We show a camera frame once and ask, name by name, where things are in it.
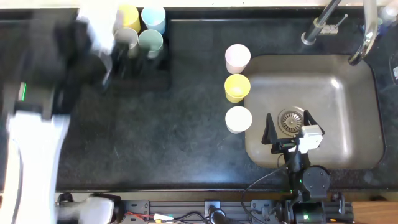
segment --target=white wall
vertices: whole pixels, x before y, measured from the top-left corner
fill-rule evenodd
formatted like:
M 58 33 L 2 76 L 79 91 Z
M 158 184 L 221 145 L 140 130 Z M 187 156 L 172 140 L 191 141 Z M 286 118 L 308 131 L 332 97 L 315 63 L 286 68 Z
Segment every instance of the white wall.
M 0 8 L 79 7 L 82 2 L 94 0 L 0 0 Z M 282 7 L 282 6 L 326 6 L 330 0 L 120 0 L 136 7 L 160 5 L 163 7 Z M 376 0 L 385 6 L 392 0 Z M 362 6 L 362 0 L 342 0 L 340 6 Z

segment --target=sink basin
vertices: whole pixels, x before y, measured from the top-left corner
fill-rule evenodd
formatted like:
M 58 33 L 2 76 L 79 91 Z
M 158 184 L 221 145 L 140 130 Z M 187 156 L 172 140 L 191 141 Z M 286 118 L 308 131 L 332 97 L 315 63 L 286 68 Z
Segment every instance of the sink basin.
M 244 106 L 253 123 L 245 132 L 246 151 L 259 166 L 276 167 L 278 154 L 261 144 L 266 114 L 279 138 L 291 137 L 308 110 L 325 130 L 313 165 L 329 169 L 368 169 L 384 154 L 372 70 L 365 62 L 348 64 L 347 55 L 265 55 L 244 70 L 251 91 Z

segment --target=drain strainer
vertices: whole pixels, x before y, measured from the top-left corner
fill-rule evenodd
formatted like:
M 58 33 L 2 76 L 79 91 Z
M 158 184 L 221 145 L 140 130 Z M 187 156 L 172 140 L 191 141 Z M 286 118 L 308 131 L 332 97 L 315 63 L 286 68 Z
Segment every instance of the drain strainer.
M 303 126 L 303 109 L 296 106 L 284 109 L 278 116 L 278 125 L 289 136 L 299 133 Z

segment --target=green light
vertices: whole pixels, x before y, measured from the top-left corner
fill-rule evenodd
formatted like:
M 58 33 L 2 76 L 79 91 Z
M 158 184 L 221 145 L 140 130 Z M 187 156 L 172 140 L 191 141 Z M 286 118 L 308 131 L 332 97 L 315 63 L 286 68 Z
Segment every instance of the green light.
M 26 83 L 24 83 L 24 91 L 22 92 L 22 101 L 25 99 L 25 93 L 26 93 Z

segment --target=chrome faucet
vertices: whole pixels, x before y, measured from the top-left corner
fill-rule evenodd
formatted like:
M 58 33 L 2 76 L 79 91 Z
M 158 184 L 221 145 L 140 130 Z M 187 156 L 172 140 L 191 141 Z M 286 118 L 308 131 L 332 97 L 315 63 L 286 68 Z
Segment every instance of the chrome faucet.
M 330 14 L 336 9 L 341 0 L 331 0 L 329 5 L 323 10 L 320 17 L 314 19 L 308 32 L 301 36 L 304 44 L 312 45 L 317 40 L 317 36 L 321 34 L 326 28 L 326 21 Z M 363 58 L 365 58 L 370 51 L 374 40 L 377 36 L 377 4 L 376 0 L 363 0 L 363 7 L 365 13 L 365 33 L 362 45 L 359 49 L 348 59 L 350 65 L 357 65 Z

